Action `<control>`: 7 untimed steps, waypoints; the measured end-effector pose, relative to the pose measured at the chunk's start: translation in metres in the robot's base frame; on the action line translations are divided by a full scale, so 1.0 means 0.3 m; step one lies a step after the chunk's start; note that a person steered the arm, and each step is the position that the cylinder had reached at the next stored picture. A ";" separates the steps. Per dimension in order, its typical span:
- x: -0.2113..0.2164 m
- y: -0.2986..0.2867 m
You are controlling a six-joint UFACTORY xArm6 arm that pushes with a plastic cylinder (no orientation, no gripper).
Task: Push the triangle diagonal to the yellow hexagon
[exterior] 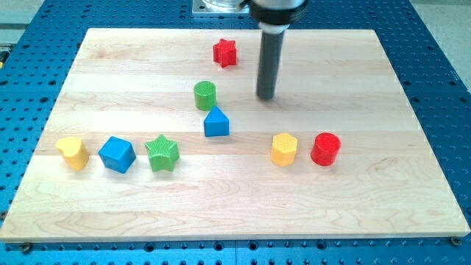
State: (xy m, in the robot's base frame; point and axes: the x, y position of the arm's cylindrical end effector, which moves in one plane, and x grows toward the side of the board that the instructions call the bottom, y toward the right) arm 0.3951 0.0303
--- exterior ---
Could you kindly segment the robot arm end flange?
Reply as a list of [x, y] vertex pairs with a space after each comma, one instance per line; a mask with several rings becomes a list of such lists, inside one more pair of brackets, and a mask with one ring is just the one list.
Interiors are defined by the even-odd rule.
[[309, 0], [249, 0], [250, 16], [258, 22], [263, 33], [279, 35], [291, 24], [302, 19]]

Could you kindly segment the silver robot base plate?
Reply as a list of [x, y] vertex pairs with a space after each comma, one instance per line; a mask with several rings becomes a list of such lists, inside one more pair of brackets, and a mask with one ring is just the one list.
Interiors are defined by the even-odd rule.
[[194, 15], [238, 15], [247, 14], [245, 0], [190, 0]]

